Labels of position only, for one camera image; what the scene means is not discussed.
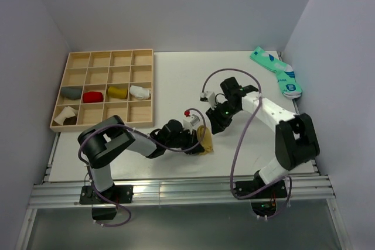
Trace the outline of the mustard yellow sock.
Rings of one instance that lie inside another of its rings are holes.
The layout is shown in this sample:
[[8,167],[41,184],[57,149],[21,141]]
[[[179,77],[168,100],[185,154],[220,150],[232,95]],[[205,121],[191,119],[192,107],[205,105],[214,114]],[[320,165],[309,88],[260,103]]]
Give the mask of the mustard yellow sock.
[[199,155],[206,155],[208,153],[213,153],[213,141],[212,141],[212,134],[204,125],[201,125],[196,130],[196,135],[198,140],[202,140],[200,142],[201,147],[204,149],[204,151],[199,152]]
[[128,90],[126,88],[117,88],[110,86],[108,87],[107,95],[110,98],[126,100],[128,96]]

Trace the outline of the cream and brown striped sock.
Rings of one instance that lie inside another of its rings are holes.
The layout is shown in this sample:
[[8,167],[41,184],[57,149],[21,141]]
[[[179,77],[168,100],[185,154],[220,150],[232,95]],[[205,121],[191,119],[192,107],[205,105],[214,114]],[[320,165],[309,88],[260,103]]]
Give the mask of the cream and brown striped sock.
[[53,119],[55,123],[58,125],[64,125],[64,122],[69,118],[74,118],[78,115],[78,110],[71,107],[66,106],[62,109],[62,111]]

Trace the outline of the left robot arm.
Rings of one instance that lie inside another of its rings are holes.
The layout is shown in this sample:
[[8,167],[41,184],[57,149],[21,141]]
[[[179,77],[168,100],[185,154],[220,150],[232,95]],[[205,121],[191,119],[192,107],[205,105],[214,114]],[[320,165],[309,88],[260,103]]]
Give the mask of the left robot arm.
[[202,137],[197,135],[197,115],[183,122],[169,120],[162,128],[149,134],[125,126],[114,115],[82,132],[78,137],[79,159],[88,168],[91,187],[84,187],[80,204],[131,203],[133,186],[116,186],[111,174],[111,162],[128,150],[147,159],[162,156],[167,150],[198,155],[204,152]]

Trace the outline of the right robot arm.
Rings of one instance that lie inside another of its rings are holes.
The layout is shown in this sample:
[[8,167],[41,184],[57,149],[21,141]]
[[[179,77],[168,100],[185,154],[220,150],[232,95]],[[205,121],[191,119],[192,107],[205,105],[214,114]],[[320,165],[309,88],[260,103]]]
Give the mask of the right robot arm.
[[288,111],[263,97],[260,87],[241,86],[234,77],[225,79],[220,87],[225,102],[217,102],[215,93],[211,91],[200,93],[200,100],[210,105],[206,115],[213,134],[223,132],[235,114],[245,111],[250,114],[248,122],[258,118],[275,135],[274,157],[254,174],[247,189],[237,187],[234,174],[230,174],[230,189],[236,199],[268,196],[276,184],[289,176],[291,170],[320,153],[312,118],[308,114],[298,115]]

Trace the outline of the white rolled sock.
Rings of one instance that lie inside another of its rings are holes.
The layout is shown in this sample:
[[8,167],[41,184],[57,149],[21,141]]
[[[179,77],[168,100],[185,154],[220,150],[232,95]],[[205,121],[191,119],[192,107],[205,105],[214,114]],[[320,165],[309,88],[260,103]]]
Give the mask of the white rolled sock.
[[147,100],[151,97],[151,90],[137,85],[131,85],[129,93],[137,100]]

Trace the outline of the mustard yellow rolled sock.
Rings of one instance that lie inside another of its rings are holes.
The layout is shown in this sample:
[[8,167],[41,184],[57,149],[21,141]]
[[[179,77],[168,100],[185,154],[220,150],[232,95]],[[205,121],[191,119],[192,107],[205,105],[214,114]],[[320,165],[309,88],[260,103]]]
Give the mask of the mustard yellow rolled sock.
[[126,88],[117,88],[110,86],[108,87],[107,95],[110,98],[126,100],[128,96],[128,90]]

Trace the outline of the teal patterned sock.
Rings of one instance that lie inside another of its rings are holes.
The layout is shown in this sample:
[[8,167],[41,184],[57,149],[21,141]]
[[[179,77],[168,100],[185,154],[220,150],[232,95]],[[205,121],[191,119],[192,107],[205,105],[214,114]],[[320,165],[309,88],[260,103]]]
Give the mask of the teal patterned sock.
[[280,61],[260,47],[252,52],[250,59],[275,74],[283,96],[293,100],[302,95],[302,88],[296,82],[295,72],[289,64]]

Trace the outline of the red rolled sock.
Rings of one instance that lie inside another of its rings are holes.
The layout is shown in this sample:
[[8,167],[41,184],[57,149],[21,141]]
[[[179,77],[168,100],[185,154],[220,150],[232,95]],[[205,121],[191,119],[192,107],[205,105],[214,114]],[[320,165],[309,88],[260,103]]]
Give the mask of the red rolled sock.
[[83,103],[85,104],[101,103],[103,100],[103,94],[99,91],[88,91],[83,94]]

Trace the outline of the wooden compartment tray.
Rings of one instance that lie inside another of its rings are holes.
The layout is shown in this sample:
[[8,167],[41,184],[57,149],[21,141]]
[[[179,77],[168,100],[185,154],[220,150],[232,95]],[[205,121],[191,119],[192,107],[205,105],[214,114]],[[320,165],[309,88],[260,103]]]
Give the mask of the wooden compartment tray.
[[[137,100],[129,93],[131,85],[151,90],[147,100]],[[110,98],[108,87],[126,88],[126,100]],[[60,95],[62,87],[82,88],[79,100],[69,100]],[[101,103],[83,103],[88,91],[102,92]],[[73,52],[68,55],[65,70],[56,99],[51,130],[70,132],[85,130],[113,115],[118,115],[129,125],[149,128],[154,125],[154,51],[152,49],[105,50]],[[53,120],[64,107],[77,109],[78,115],[69,118],[64,125]]]

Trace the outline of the grey rolled sock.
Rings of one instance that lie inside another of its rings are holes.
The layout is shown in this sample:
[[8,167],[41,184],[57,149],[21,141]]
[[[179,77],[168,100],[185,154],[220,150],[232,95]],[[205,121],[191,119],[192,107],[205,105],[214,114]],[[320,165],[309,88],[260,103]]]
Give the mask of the grey rolled sock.
[[82,88],[62,87],[60,95],[69,100],[79,100],[82,95]]

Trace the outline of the aluminium mounting rail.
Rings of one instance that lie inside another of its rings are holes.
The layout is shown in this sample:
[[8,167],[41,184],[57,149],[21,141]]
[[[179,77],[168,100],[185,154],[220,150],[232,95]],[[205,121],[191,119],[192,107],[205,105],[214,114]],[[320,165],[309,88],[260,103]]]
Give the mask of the aluminium mounting rail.
[[[133,206],[167,206],[239,202],[230,192],[228,177],[116,181],[116,185],[133,186]],[[28,209],[81,207],[82,182],[44,183],[36,185]],[[328,176],[292,177],[291,200],[335,198]]]

